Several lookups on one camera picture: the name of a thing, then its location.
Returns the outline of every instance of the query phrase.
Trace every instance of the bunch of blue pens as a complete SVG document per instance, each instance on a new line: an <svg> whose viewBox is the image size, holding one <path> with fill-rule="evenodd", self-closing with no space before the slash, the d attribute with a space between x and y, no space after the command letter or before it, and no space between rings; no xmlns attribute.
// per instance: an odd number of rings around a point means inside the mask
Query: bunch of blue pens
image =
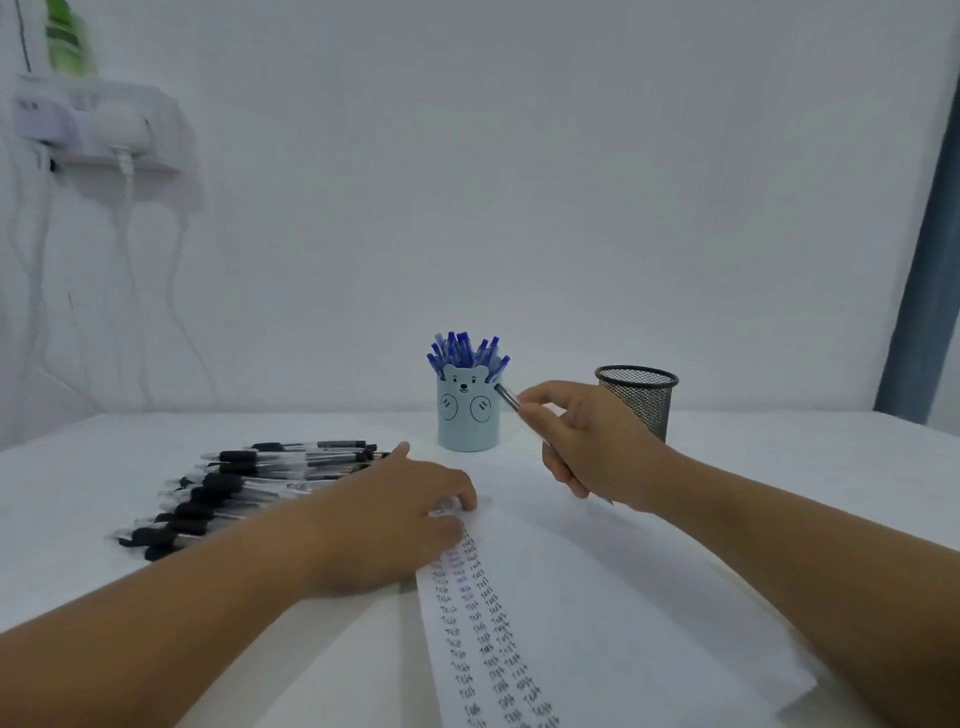
<svg viewBox="0 0 960 728"><path fill-rule="evenodd" d="M162 511L110 534L156 561L287 498L301 497L367 468L388 452L366 440L254 443L201 455L205 462L160 492Z"/></svg>
<svg viewBox="0 0 960 728"><path fill-rule="evenodd" d="M481 341L476 352L466 331L458 334L451 331L445 339L443 334L438 333L434 338L436 342L430 345L433 353L429 353L426 360L430 362L437 376L444 381L446 381L444 366L447 364L452 364L458 369L487 367L489 373L486 381L489 383L500 376L510 363L509 356L500 357L496 353L497 345L500 343L499 336L494 336L489 342L487 339Z"/></svg>

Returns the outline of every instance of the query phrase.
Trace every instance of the person's left arm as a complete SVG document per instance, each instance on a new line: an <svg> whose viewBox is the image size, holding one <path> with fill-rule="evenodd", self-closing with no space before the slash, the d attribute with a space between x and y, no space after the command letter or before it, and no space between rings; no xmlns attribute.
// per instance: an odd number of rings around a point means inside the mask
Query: person's left arm
<svg viewBox="0 0 960 728"><path fill-rule="evenodd" d="M398 580L455 546L459 521L427 513L452 496L475 508L469 478L408 450L0 635L0 725L175 725L300 599Z"/></svg>

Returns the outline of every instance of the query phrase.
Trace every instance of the tabletop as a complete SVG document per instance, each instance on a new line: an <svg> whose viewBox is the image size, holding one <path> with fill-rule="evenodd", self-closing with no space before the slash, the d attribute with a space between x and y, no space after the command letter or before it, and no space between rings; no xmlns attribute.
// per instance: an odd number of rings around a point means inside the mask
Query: tabletop
<svg viewBox="0 0 960 728"><path fill-rule="evenodd" d="M468 466L435 444L433 413L100 415L0 452L0 630L143 566L105 540L156 511L201 452L264 439L357 437ZM539 458L504 413L501 445ZM672 414L668 442L713 465L960 548L960 441L877 413ZM305 601L244 652L182 726L440 728L414 584ZM788 728L877 726L832 680Z"/></svg>

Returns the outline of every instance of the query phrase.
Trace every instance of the paper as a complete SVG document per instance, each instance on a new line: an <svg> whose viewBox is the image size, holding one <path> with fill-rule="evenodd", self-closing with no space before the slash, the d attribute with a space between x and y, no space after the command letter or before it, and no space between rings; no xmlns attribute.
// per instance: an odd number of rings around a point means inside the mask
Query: paper
<svg viewBox="0 0 960 728"><path fill-rule="evenodd" d="M762 726L815 684L780 624L656 530L529 471L485 473L468 537L418 574L445 728Z"/></svg>

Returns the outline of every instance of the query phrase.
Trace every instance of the empty mesh cup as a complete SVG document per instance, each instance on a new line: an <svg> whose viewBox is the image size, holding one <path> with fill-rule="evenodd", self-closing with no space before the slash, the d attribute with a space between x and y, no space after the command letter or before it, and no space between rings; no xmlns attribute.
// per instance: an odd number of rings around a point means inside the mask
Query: empty mesh cup
<svg viewBox="0 0 960 728"><path fill-rule="evenodd" d="M680 381L675 375L661 369L630 365L600 367L594 374L600 386L617 395L651 432L666 441L670 394Z"/></svg>

